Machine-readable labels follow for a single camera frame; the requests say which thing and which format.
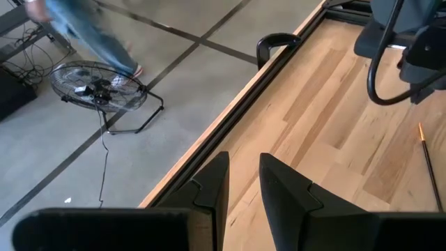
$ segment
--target light wood surface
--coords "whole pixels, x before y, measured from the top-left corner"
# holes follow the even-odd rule
[[[304,22],[293,32],[298,34],[304,26],[310,21],[310,19],[321,9],[322,4],[325,0],[322,0],[320,4],[310,13],[310,15],[304,20]],[[162,192],[162,189],[173,179],[177,173],[183,168],[184,164],[192,157],[192,155],[197,151],[197,149],[203,144],[203,142],[215,131],[216,127],[226,118],[226,116],[234,109],[234,107],[240,102],[240,100],[250,91],[256,81],[264,74],[266,69],[268,69],[275,59],[282,53],[284,47],[279,48],[276,53],[271,57],[271,59],[258,71],[258,73],[246,84],[246,86],[240,91],[237,96],[229,103],[229,105],[223,110],[223,112],[211,123],[211,125],[206,128],[202,135],[191,145],[191,147],[186,151],[186,153],[177,161],[177,163],[167,172],[167,174],[161,179],[161,181],[149,192],[149,194],[144,198],[144,200],[138,206],[139,208],[146,208],[156,196]]]
[[[362,27],[326,20],[214,156],[231,159],[225,250],[274,250],[259,185],[259,154],[272,153],[330,192],[368,211],[436,211],[417,130],[424,125],[440,193],[445,198],[446,93],[421,105],[381,107],[369,101],[369,60],[353,52]],[[378,71],[386,98],[406,90],[387,49]]]

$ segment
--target jeans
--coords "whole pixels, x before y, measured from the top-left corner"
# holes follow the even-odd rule
[[[52,25],[60,33],[80,39],[100,59],[120,73],[133,75],[137,63],[115,38],[105,15],[92,0],[46,0]]]

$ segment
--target fan stand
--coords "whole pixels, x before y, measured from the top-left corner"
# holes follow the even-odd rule
[[[116,134],[123,134],[123,133],[134,133],[137,134],[138,132],[141,132],[146,126],[147,124],[152,121],[153,118],[155,118],[155,116],[161,112],[162,110],[164,110],[164,100],[159,97],[158,95],[151,93],[150,91],[147,91],[147,94],[158,99],[161,104],[160,106],[156,109],[156,111],[146,120],[146,122],[144,122],[141,127],[137,128],[137,129],[133,129],[133,130],[110,130],[110,125],[109,122],[107,120],[107,116],[105,116],[107,113],[100,110],[100,112],[102,113],[102,117],[104,119],[104,125],[105,125],[105,129],[107,130],[107,132],[111,135],[116,135]]]

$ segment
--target floor fan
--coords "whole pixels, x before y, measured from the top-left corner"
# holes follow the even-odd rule
[[[71,102],[102,114],[107,132],[138,133],[164,109],[161,97],[150,92],[138,79],[118,73],[105,63],[94,61],[73,61],[64,63],[50,75],[53,90],[62,101]],[[152,96],[160,101],[160,106],[137,129],[110,130],[107,112],[133,111],[140,108]]]

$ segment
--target concrete floor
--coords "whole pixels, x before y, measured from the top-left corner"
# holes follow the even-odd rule
[[[166,109],[138,135],[104,135],[110,150],[104,207],[137,206],[256,73],[252,60],[227,51],[253,58],[262,36],[293,31],[318,4],[317,0],[102,1],[117,36],[133,44],[132,55],[145,70],[141,81],[155,85],[152,91],[166,101]],[[8,10],[1,5],[1,11]],[[236,6],[236,14],[223,19]],[[201,36],[226,52],[196,44]],[[97,60],[72,43],[78,53],[65,61]],[[55,61],[64,56],[46,38],[38,45]],[[48,66],[42,52],[34,53],[36,63]],[[23,56],[12,62],[23,64]],[[124,114],[115,127],[139,125],[156,106],[149,98],[138,110]],[[61,102],[47,80],[39,86],[36,100],[0,122],[0,250],[12,250],[14,225],[33,210],[99,206],[105,150],[98,129],[94,111]]]

